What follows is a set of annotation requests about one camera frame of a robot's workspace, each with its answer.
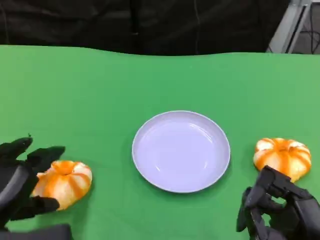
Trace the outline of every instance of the black curtain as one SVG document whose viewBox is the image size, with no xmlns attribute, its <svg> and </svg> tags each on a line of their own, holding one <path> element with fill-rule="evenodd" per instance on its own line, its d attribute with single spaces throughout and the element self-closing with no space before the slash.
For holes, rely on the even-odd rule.
<svg viewBox="0 0 320 240">
<path fill-rule="evenodd" d="M 166 56 L 265 52 L 289 2 L 0 0 L 0 43 Z"/>
</svg>

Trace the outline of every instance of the white plate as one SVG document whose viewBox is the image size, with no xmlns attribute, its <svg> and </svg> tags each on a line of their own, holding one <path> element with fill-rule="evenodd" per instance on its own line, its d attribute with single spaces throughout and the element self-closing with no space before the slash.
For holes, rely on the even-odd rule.
<svg viewBox="0 0 320 240">
<path fill-rule="evenodd" d="M 191 193 L 209 187 L 225 173 L 230 145 L 209 118 L 191 111 L 169 111 L 139 129 L 132 158 L 151 184 L 169 192 Z"/>
</svg>

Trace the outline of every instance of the green table surface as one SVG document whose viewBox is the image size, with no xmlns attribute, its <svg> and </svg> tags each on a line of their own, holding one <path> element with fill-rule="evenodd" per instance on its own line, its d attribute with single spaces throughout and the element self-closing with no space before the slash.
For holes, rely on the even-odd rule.
<svg viewBox="0 0 320 240">
<path fill-rule="evenodd" d="M 75 240 L 247 240 L 247 231 L 236 233 L 236 218 L 258 175 L 254 146 L 263 137 L 309 146 L 312 168 L 297 184 L 320 200 L 320 57 L 1 46 L 0 62 L 0 141 L 30 133 L 30 150 L 64 145 L 63 159 L 93 172 L 91 192 L 77 204 L 11 222 L 12 231 L 69 223 Z M 136 131 L 173 110 L 206 115 L 229 139 L 228 170 L 201 192 L 162 191 L 133 164 Z"/>
</svg>

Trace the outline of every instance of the metal frame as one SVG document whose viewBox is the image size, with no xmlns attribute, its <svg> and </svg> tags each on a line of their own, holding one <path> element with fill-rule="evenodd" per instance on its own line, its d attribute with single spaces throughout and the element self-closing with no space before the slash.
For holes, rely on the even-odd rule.
<svg viewBox="0 0 320 240">
<path fill-rule="evenodd" d="M 312 0 L 292 0 L 280 22 L 267 52 L 292 53 L 310 12 Z"/>
</svg>

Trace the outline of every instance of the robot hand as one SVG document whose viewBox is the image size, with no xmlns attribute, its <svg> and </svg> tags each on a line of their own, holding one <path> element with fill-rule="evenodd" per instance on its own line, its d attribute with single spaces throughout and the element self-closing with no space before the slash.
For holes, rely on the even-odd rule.
<svg viewBox="0 0 320 240">
<path fill-rule="evenodd" d="M 276 203 L 272 197 L 286 203 Z M 271 217 L 270 227 L 265 226 L 263 214 Z M 255 185 L 242 195 L 236 231 L 246 228 L 250 240 L 320 240 L 320 206 L 306 189 L 265 166 Z"/>
<path fill-rule="evenodd" d="M 65 148 L 39 148 L 30 153 L 25 161 L 17 160 L 32 141 L 31 137 L 24 137 L 0 145 L 0 239 L 70 240 L 72 235 L 67 224 L 18 233 L 9 232 L 6 228 L 8 221 L 33 218 L 60 207 L 54 198 L 30 195 L 39 181 L 37 173 L 45 172 L 53 161 L 60 158 Z"/>
</svg>

